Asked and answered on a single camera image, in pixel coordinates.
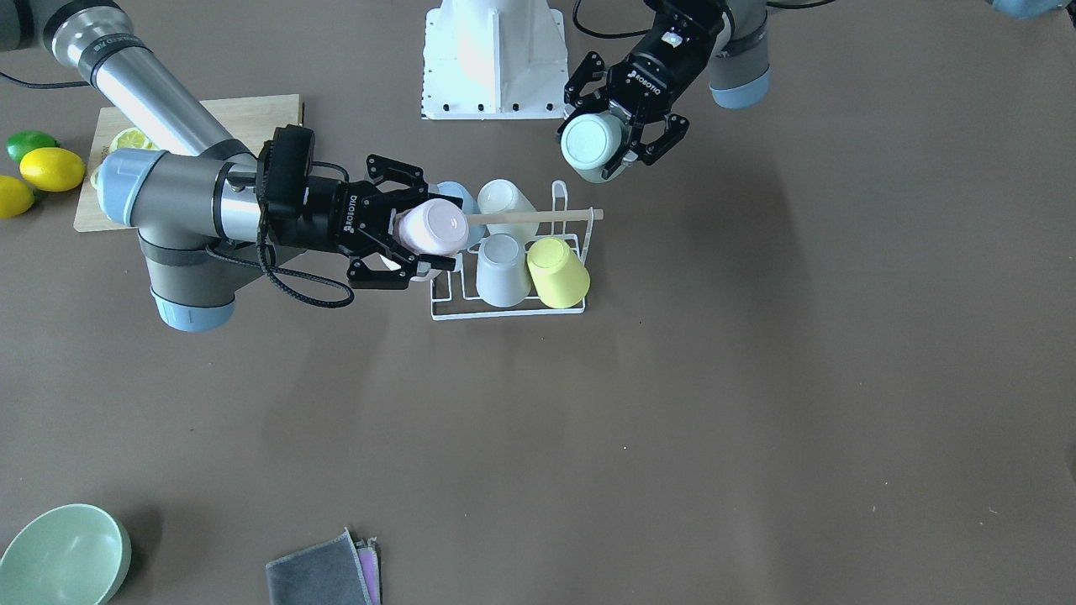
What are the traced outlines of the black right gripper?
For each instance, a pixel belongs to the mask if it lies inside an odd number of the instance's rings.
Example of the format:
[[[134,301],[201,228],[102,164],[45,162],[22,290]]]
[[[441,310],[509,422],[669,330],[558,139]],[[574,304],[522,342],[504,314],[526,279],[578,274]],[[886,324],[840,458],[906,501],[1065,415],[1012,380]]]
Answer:
[[[407,161],[370,154],[367,181],[344,183],[312,177],[298,219],[293,223],[293,245],[350,258],[346,286],[353,290],[407,290],[453,271],[456,257],[410,254],[404,261],[370,255],[395,245],[391,237],[391,210],[407,211],[434,199],[462,209],[458,196],[438,194],[422,169]]]

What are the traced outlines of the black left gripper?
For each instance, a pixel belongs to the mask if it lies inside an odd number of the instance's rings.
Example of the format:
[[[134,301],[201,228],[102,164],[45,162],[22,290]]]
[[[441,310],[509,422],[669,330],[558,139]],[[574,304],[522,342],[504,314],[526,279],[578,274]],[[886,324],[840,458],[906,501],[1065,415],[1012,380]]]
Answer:
[[[576,118],[612,111],[631,118],[622,164],[652,166],[685,137],[689,121],[672,104],[709,61],[714,43],[730,34],[726,1],[646,1],[654,12],[651,27],[626,57],[611,66],[589,51],[564,87],[566,117],[562,135]],[[642,141],[643,118],[662,118],[664,130]]]

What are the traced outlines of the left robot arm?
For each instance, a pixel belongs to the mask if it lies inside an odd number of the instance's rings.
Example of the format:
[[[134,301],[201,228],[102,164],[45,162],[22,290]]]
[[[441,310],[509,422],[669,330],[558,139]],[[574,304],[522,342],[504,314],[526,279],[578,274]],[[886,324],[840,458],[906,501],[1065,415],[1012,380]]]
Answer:
[[[706,74],[714,103],[748,108],[768,92],[767,8],[763,1],[651,1],[654,19],[623,59],[591,51],[564,88],[562,157],[587,182],[650,166],[677,145],[689,122],[672,111]]]

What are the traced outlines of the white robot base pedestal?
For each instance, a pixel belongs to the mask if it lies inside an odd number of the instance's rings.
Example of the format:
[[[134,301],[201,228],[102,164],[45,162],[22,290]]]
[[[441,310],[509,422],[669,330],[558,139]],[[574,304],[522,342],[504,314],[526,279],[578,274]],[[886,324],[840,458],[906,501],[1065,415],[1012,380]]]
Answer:
[[[546,1],[443,1],[425,15],[425,119],[562,119],[564,15]]]

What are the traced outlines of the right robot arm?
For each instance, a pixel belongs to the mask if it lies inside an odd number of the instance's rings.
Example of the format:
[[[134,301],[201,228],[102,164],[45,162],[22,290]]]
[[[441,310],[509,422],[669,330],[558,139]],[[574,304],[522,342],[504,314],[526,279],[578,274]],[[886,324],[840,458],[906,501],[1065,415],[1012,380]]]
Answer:
[[[461,198],[379,155],[360,181],[313,175],[314,133],[297,125],[252,153],[158,61],[118,4],[4,1],[3,51],[36,45],[154,143],[105,157],[98,203],[137,229],[166,325],[220,327],[258,276],[300,302],[341,308],[356,290],[406,290],[455,267],[469,229]]]

